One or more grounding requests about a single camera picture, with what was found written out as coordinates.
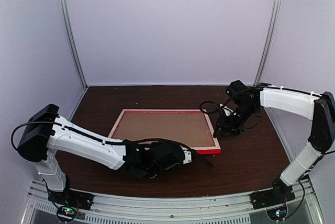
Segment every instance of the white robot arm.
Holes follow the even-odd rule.
[[[293,162],[273,181],[273,189],[251,195],[255,209],[294,199],[292,185],[309,172],[331,148],[335,139],[335,100],[331,93],[306,93],[261,83],[247,88],[241,81],[226,89],[229,100],[218,108],[219,118],[214,136],[227,138],[244,131],[243,124],[260,107],[275,108],[312,120],[307,144]],[[225,106],[233,100],[237,107],[227,112]]]
[[[58,109],[53,104],[46,106],[12,133],[13,147],[24,159],[34,163],[47,184],[49,199],[58,204],[72,207],[79,204],[82,209],[90,209],[93,195],[70,190],[69,178],[60,169],[55,150],[76,154],[135,177],[149,178],[199,156],[194,149],[172,140],[128,141],[101,136],[69,122],[58,115]],[[23,126],[26,129],[16,148],[13,136]]]

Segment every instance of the white backdrop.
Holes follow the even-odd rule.
[[[12,148],[11,132],[49,103],[68,117],[83,89],[59,0],[0,0],[0,17],[0,223],[19,223],[37,171]]]
[[[283,0],[262,81],[335,94],[334,56],[335,0]],[[307,142],[311,121],[273,112],[286,147],[296,156]],[[333,224],[335,219],[334,165],[335,155],[326,156],[310,173],[327,224]]]
[[[252,84],[273,0],[67,0],[88,85]]]

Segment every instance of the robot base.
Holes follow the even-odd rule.
[[[253,206],[253,209],[260,209],[260,208],[266,208],[271,207],[274,205],[282,204],[284,203],[284,200],[290,201],[295,199],[295,195],[292,191],[287,191],[285,195],[280,197],[280,200],[275,199],[274,197],[274,191],[273,189],[261,191],[261,192],[254,192],[250,195],[251,203]]]

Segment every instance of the brown board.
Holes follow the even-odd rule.
[[[199,154],[221,152],[207,115],[200,110],[124,109],[110,138],[140,140],[163,138],[194,148]]]

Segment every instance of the black cable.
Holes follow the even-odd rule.
[[[332,154],[332,153],[335,153],[335,150],[331,152],[326,152],[325,155]]]
[[[16,133],[16,131],[18,129],[20,129],[21,127],[23,127],[23,126],[34,125],[34,124],[53,124],[53,125],[62,126],[62,124],[60,124],[60,123],[57,123],[57,122],[48,122],[48,121],[26,122],[26,123],[23,123],[21,125],[18,125],[17,127],[14,128],[14,130],[12,131],[12,135],[10,137],[10,142],[12,143],[12,147],[15,149],[15,151],[17,151],[17,147],[14,145],[14,134]]]
[[[215,108],[215,110],[208,112],[208,111],[205,111],[205,110],[203,109],[203,105],[204,105],[204,104],[213,104],[213,105],[216,105],[216,108]],[[214,103],[213,101],[208,100],[208,101],[204,101],[204,102],[202,102],[202,103],[199,105],[199,109],[200,109],[200,111],[201,111],[203,114],[211,115],[211,114],[217,113],[217,112],[219,111],[219,109],[220,109],[220,105],[217,104],[217,103]]]
[[[297,206],[297,208],[294,209],[294,211],[293,211],[289,216],[283,218],[284,220],[287,220],[287,219],[290,218],[293,214],[295,214],[296,211],[298,211],[299,207],[300,207],[300,206],[302,205],[302,203],[304,202],[304,199],[305,199],[305,193],[306,193],[306,192],[305,192],[305,188],[304,188],[304,186],[303,186],[303,184],[302,184],[302,182],[301,182],[301,178],[298,180],[298,182],[299,182],[300,186],[301,186],[302,189],[303,189],[303,197],[302,197],[302,199],[301,199],[299,205]]]
[[[245,127],[245,126],[243,126],[243,127],[244,127],[244,129],[249,130],[249,129],[252,129],[252,128],[255,128],[256,126],[258,126],[262,121],[263,121],[263,119],[261,118],[261,119],[260,119],[255,125],[253,125],[252,127]]]

